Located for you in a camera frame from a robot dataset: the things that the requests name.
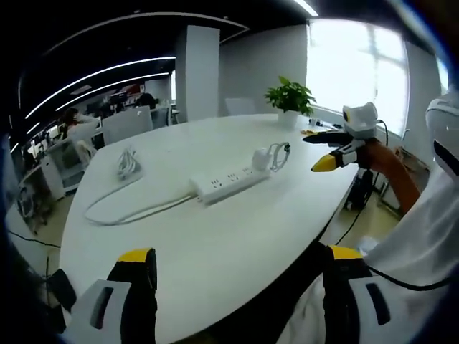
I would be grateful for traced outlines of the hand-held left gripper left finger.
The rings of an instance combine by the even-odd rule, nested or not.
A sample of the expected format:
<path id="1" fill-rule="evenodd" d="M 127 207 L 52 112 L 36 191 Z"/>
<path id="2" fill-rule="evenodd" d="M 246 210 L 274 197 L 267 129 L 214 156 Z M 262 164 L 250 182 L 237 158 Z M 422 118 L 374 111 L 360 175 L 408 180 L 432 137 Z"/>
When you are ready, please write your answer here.
<path id="1" fill-rule="evenodd" d="M 157 266 L 153 248 L 122 254 L 106 279 L 77 299 L 65 343 L 155 343 Z"/>

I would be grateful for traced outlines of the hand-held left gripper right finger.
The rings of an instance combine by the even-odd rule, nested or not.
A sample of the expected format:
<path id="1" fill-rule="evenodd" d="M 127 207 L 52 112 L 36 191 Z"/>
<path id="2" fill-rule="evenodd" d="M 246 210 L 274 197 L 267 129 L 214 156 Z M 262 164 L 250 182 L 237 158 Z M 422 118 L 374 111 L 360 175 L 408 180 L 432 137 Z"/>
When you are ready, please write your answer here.
<path id="1" fill-rule="evenodd" d="M 329 246 L 323 271 L 326 343 L 408 343 L 407 308 L 353 249 Z"/>

